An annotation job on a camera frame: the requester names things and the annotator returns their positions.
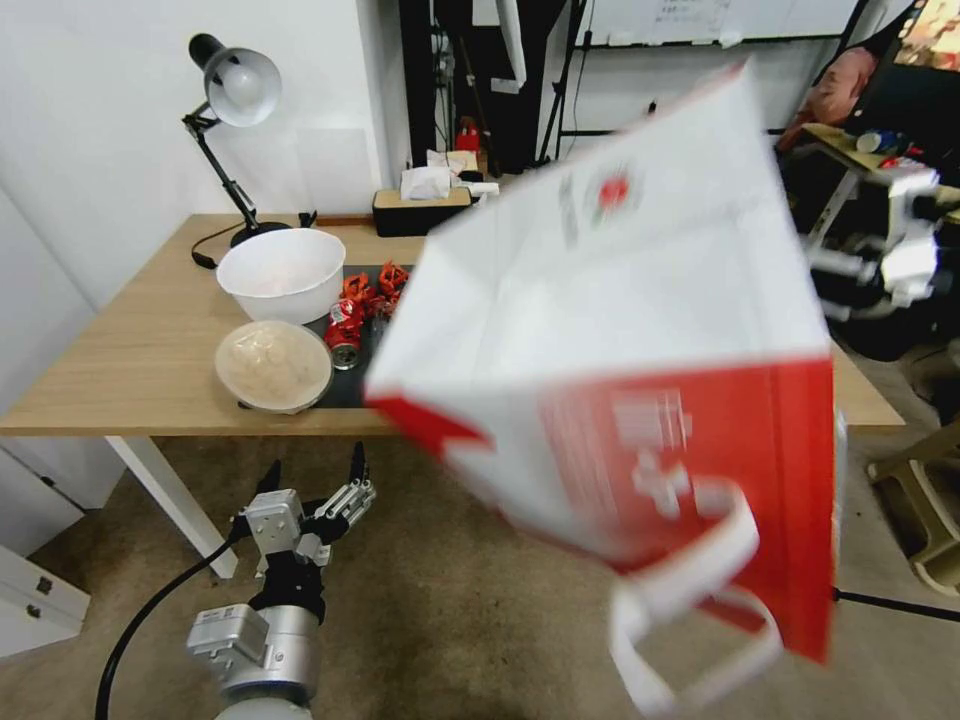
carpet floor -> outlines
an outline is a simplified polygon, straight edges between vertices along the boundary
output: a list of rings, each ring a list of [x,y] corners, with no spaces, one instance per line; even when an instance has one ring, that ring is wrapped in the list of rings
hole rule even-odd
[[[844,485],[837,584],[850,591],[960,609],[910,572],[866,482],[869,458],[934,426],[897,365],[858,361],[908,428],[854,439]],[[168,439],[161,448],[218,526],[249,501],[274,458],[284,486],[306,499],[346,477],[339,439]],[[474,502],[429,457],[400,438],[367,442],[379,498],[334,549],[316,718],[633,718],[606,649],[611,575],[522,537]],[[208,669],[184,641],[200,610],[257,590],[256,549],[239,547],[236,577],[204,572],[165,601],[130,645],[116,678],[114,718],[213,718]],[[129,473],[107,505],[32,560],[89,592],[81,635],[0,663],[0,716],[91,717],[103,663],[140,605],[195,553]],[[652,639],[658,665],[679,675],[730,638],[695,617]],[[782,657],[702,713],[705,718],[950,717],[960,697],[960,625],[840,603],[827,667]]]

food container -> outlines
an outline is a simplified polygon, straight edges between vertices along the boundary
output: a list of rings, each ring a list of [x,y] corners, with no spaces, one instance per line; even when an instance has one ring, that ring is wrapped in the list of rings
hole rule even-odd
[[[329,233],[274,230],[228,252],[217,281],[251,319],[303,325],[326,315],[337,301],[346,256],[343,243]]]
[[[227,335],[214,357],[217,377],[257,410],[293,414],[319,400],[333,378],[330,351],[307,328],[279,320],[247,323]]]

bag handle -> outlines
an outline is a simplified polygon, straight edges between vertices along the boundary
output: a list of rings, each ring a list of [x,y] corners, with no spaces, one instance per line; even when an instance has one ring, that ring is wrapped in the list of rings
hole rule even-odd
[[[759,545],[756,521],[743,491],[728,481],[695,483],[693,495],[701,516],[724,515],[723,520],[690,546],[618,582],[613,590],[610,654],[634,705],[646,715],[702,707],[755,676],[783,647],[776,621],[758,597],[741,588],[724,589]],[[764,628],[678,694],[635,645],[656,625],[689,612],[711,596],[720,604],[759,615]]]

lamp base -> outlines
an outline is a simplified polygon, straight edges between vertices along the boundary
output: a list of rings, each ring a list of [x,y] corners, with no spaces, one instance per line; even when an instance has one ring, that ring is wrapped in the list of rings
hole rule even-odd
[[[244,240],[249,240],[254,235],[263,235],[271,230],[289,230],[290,226],[284,223],[259,223],[256,228],[244,227],[240,232],[233,236],[230,241],[230,247],[236,247]]]

paper bag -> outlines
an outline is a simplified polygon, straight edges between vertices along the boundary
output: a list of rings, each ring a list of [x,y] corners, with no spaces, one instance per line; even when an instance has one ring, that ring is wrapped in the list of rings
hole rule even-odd
[[[648,713],[826,653],[830,345],[759,117],[725,71],[441,226],[368,375],[508,522],[621,573],[610,649]],[[634,646],[705,602],[753,634],[674,691]]]

